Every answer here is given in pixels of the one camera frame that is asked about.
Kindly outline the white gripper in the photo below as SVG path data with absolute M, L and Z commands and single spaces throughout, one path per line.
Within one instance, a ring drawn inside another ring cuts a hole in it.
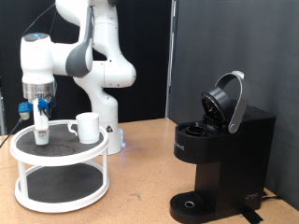
M 46 131 L 49 128 L 49 107 L 44 99 L 34 100 L 34 122 L 37 131 Z M 46 137 L 46 132 L 39 132 L 40 138 Z

